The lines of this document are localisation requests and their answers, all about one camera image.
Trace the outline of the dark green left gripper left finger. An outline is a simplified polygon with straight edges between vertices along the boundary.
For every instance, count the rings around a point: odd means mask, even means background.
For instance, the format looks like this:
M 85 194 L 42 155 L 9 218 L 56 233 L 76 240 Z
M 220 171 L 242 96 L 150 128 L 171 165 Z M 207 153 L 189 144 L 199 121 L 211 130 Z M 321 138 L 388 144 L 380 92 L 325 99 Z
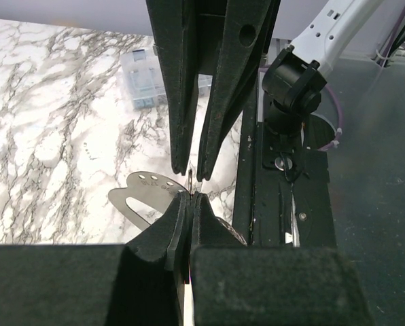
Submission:
M 0 245 L 0 325 L 181 325 L 188 205 L 126 244 Z

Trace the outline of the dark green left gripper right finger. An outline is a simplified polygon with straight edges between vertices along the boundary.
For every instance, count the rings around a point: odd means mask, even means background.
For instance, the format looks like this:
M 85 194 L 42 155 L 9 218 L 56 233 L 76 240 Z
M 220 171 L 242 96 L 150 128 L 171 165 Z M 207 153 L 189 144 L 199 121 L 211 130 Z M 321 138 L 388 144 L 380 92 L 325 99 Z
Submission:
M 369 325 L 353 264 L 334 249 L 247 247 L 192 198 L 196 325 Z

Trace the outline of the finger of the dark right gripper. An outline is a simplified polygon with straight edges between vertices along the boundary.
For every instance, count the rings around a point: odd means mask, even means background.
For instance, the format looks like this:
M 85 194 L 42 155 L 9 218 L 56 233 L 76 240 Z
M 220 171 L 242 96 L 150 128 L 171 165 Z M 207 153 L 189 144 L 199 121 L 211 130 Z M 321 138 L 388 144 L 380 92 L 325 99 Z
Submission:
M 220 147 L 255 85 L 279 1 L 227 1 L 198 151 L 197 179 L 209 180 Z
M 187 173 L 198 102 L 194 1 L 146 2 L 169 106 L 171 167 Z

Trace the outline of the clear plastic key organizer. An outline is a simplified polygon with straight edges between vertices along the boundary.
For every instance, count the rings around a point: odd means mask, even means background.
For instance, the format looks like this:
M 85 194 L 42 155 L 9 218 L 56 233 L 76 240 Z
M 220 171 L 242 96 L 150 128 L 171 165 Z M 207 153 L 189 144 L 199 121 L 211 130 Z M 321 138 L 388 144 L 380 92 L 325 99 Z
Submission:
M 194 194 L 199 188 L 192 169 L 184 184 L 158 173 L 137 171 L 127 176 L 126 186 L 111 189 L 107 197 L 139 229 L 133 236 L 136 238 L 166 212 L 176 194 Z

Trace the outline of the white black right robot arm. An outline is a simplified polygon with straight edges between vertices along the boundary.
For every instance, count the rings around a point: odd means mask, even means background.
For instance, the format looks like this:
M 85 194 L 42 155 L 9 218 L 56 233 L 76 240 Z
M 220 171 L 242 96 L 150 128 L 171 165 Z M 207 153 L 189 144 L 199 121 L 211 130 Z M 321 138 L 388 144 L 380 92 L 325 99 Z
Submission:
M 262 79 L 286 125 L 298 128 L 321 100 L 341 53 L 379 1 L 328 1 L 280 52 Z M 167 103 L 171 168 L 184 175 L 190 158 L 198 77 L 212 78 L 200 136 L 197 178 L 211 178 L 220 147 L 259 79 L 279 13 L 278 1 L 148 1 Z

